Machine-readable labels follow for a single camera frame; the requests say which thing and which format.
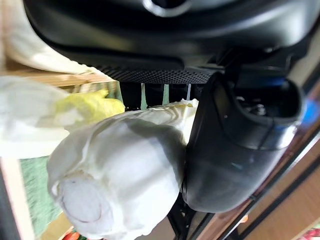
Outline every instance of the black plastic part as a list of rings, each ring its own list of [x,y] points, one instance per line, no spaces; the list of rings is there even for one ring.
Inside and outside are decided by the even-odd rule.
[[[191,90],[190,90],[190,99],[199,100],[204,87],[205,87],[204,84],[192,84]]]
[[[277,164],[304,114],[295,85],[288,90],[296,101],[289,116],[257,116],[240,106],[228,82],[215,73],[204,87],[187,146],[183,198],[200,212],[226,212],[245,201]]]
[[[187,84],[170,84],[169,85],[169,102],[179,102],[181,99],[187,99],[188,85]]]
[[[164,100],[164,84],[144,84],[145,101],[148,107],[160,106]]]
[[[205,227],[207,226],[207,224],[210,222],[210,220],[214,217],[214,213],[207,213],[204,218],[202,219],[202,221],[200,222],[200,224],[197,226],[197,228],[195,229],[195,231],[192,233],[190,240],[197,240],[197,238],[199,237],[199,235],[202,233],[202,231],[205,229]]]
[[[175,240],[187,240],[189,227],[195,211],[188,207],[179,194],[167,217],[175,233]]]
[[[238,237],[245,239],[269,214],[272,213],[292,192],[294,192],[318,167],[320,156],[301,173]]]
[[[141,109],[141,83],[120,82],[123,104],[126,111]]]
[[[0,239],[20,240],[20,235],[12,212],[8,193],[0,168]]]
[[[320,127],[307,139],[307,141],[294,153],[283,167],[274,175],[274,177],[266,184],[264,189],[257,195],[253,195],[249,205],[236,217],[236,219],[227,227],[217,240],[225,240],[238,226],[239,221],[247,215],[259,201],[275,186],[290,170],[307,154],[307,152],[318,142],[320,139]]]
[[[174,18],[108,0],[24,3],[31,25],[51,47],[77,62],[113,69],[201,66],[233,47],[268,53],[298,43],[320,12],[318,0],[242,0]]]

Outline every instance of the red object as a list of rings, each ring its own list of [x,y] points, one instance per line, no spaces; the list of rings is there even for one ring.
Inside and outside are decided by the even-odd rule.
[[[80,234],[78,232],[71,232],[64,236],[62,240],[78,240],[80,238]]]

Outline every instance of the black mesh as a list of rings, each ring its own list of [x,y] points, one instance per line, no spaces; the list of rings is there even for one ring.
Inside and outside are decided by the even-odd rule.
[[[185,70],[136,70],[112,69],[106,66],[95,67],[119,82],[146,84],[204,84],[215,72],[215,70],[203,68],[187,68]]]

